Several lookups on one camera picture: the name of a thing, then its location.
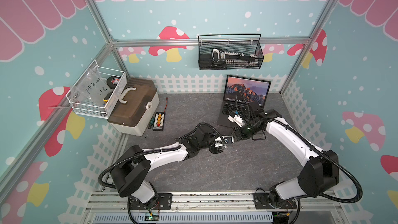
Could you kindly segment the grey laptop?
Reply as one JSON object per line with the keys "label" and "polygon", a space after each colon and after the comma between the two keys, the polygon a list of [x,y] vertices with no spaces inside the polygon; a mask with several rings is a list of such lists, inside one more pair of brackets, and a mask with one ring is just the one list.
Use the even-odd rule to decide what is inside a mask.
{"label": "grey laptop", "polygon": [[231,113],[243,114],[246,118],[252,117],[253,114],[248,112],[248,103],[255,102],[263,109],[270,86],[269,80],[228,75],[218,125],[229,128],[237,126],[229,120]]}

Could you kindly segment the black board yellow connectors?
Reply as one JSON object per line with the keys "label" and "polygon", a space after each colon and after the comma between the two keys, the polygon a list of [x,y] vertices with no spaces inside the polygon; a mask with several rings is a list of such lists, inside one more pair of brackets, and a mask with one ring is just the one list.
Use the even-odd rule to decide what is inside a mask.
{"label": "black board yellow connectors", "polygon": [[165,112],[155,113],[152,130],[153,131],[163,131],[164,130],[164,119],[165,119]]}

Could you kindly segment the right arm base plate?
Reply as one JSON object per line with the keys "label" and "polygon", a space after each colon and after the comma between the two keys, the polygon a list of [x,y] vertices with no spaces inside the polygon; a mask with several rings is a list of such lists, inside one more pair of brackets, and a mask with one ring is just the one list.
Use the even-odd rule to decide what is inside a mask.
{"label": "right arm base plate", "polygon": [[283,200],[276,194],[267,192],[255,192],[253,197],[256,209],[281,209],[287,211],[297,209],[296,201],[293,198]]}

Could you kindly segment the black wireless mouse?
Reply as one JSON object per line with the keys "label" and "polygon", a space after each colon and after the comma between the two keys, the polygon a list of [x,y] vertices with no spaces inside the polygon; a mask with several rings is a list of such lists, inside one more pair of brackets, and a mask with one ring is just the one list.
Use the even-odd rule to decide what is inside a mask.
{"label": "black wireless mouse", "polygon": [[211,146],[209,147],[209,151],[212,154],[219,154],[221,152],[223,152],[223,146],[217,143],[213,143],[211,144]]}

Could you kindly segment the aluminium mounting rail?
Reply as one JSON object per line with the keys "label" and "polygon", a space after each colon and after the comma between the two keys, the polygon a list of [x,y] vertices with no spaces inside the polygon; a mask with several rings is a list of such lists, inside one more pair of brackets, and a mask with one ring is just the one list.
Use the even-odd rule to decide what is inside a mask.
{"label": "aluminium mounting rail", "polygon": [[[248,212],[255,211],[253,191],[171,191],[170,200],[164,200],[160,207],[171,209],[166,212]],[[120,198],[116,192],[95,192],[90,197],[84,213],[100,212],[124,212],[127,208],[127,200]],[[339,203],[323,197],[316,199],[307,198],[301,200],[301,210],[305,212],[315,211],[341,211]]]}

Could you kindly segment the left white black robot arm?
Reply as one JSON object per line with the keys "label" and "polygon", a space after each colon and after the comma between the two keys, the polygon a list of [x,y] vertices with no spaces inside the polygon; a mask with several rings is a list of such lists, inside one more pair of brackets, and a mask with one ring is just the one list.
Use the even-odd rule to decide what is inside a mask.
{"label": "left white black robot arm", "polygon": [[103,170],[97,182],[103,187],[116,189],[119,197],[137,199],[146,209],[159,203],[159,194],[152,183],[146,181],[147,174],[164,165],[182,162],[199,154],[202,149],[218,154],[226,144],[223,136],[212,125],[201,122],[194,130],[177,138],[172,145],[142,149],[130,147],[114,164]]}

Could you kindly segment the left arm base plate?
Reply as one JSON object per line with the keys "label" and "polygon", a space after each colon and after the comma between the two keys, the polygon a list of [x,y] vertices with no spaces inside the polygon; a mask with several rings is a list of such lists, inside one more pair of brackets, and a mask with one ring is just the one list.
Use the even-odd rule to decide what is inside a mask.
{"label": "left arm base plate", "polygon": [[156,194],[147,203],[142,203],[139,199],[130,197],[130,209],[131,210],[170,210],[173,200],[173,194]]}

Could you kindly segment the black mesh wall basket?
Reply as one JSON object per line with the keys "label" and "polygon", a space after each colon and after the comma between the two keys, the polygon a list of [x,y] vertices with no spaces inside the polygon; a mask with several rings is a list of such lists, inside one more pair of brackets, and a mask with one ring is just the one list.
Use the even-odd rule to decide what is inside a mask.
{"label": "black mesh wall basket", "polygon": [[199,35],[199,69],[260,69],[264,60],[260,40],[261,34]]}

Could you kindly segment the socket set in basket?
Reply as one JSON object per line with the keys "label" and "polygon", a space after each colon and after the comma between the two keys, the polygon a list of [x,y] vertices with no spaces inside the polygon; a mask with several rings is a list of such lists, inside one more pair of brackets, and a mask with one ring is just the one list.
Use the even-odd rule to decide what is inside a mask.
{"label": "socket set in basket", "polygon": [[213,65],[226,65],[237,67],[258,66],[258,58],[254,54],[245,56],[243,53],[223,51],[221,49],[213,48],[210,55]]}

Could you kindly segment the brown lid storage box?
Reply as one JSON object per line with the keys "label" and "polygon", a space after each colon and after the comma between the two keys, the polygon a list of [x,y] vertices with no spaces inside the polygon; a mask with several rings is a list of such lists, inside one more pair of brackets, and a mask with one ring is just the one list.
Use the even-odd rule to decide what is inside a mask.
{"label": "brown lid storage box", "polygon": [[142,136],[159,102],[158,91],[152,80],[130,78],[108,122],[121,133]]}

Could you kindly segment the black tape roll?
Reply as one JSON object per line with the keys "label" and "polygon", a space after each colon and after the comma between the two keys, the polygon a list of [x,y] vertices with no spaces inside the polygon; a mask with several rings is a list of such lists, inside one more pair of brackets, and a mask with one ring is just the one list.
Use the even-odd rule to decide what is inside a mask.
{"label": "black tape roll", "polygon": [[110,89],[114,90],[120,82],[120,77],[118,76],[111,76],[107,78],[106,83]]}

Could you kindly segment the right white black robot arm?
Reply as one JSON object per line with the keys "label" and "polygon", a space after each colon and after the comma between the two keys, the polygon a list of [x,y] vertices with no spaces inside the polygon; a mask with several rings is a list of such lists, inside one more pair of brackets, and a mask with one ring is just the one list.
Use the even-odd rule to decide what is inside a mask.
{"label": "right white black robot arm", "polygon": [[[250,139],[262,131],[267,132],[277,138],[303,167],[297,177],[280,182],[269,189],[268,200],[272,207],[279,208],[291,199],[318,196],[345,204],[356,203],[362,199],[363,189],[359,181],[339,164],[338,155],[308,141],[277,111],[265,111],[258,104],[250,102],[244,108],[237,107],[231,110],[228,120],[237,124],[233,128],[233,135],[237,141]],[[325,191],[339,184],[341,172],[353,182],[357,190],[352,198],[342,199],[325,194]]]}

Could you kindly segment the yellow tool in basket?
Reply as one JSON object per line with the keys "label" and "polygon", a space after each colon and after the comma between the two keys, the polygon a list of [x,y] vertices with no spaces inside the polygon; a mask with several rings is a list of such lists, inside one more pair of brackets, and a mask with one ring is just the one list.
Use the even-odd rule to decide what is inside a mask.
{"label": "yellow tool in basket", "polygon": [[106,103],[110,99],[111,94],[108,94],[107,96],[104,97],[103,101]]}

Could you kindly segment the green handled screwdriver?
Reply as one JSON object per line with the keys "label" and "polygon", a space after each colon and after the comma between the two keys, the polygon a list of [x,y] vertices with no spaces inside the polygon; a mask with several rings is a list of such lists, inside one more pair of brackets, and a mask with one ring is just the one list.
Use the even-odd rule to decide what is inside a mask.
{"label": "green handled screwdriver", "polygon": [[148,128],[148,129],[151,129],[151,128],[153,127],[153,124],[154,124],[154,118],[151,118],[151,119],[150,119],[150,122],[148,123],[147,128]]}

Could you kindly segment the clear labelled plastic bag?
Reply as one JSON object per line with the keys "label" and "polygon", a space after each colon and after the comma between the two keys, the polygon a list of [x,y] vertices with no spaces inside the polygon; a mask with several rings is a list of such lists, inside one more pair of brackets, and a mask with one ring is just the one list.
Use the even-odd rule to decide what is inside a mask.
{"label": "clear labelled plastic bag", "polygon": [[98,69],[88,68],[73,87],[79,102],[90,101],[95,106],[103,106],[104,97],[110,92],[109,86],[102,80]]}

